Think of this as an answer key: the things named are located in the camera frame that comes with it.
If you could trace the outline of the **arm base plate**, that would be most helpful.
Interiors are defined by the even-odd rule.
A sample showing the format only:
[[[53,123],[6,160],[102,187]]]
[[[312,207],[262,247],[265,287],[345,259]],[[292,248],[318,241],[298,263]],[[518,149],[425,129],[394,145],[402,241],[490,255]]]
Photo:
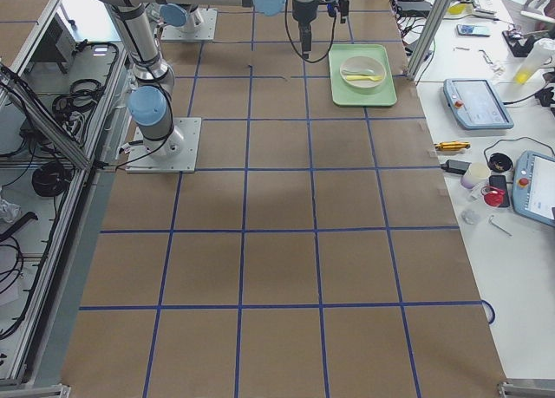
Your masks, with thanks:
[[[128,173],[193,173],[199,149],[202,120],[199,117],[176,117],[172,134],[161,149],[146,140],[132,146],[124,166]]]
[[[197,8],[182,26],[167,24],[162,30],[163,42],[211,42],[214,39],[218,11]]]

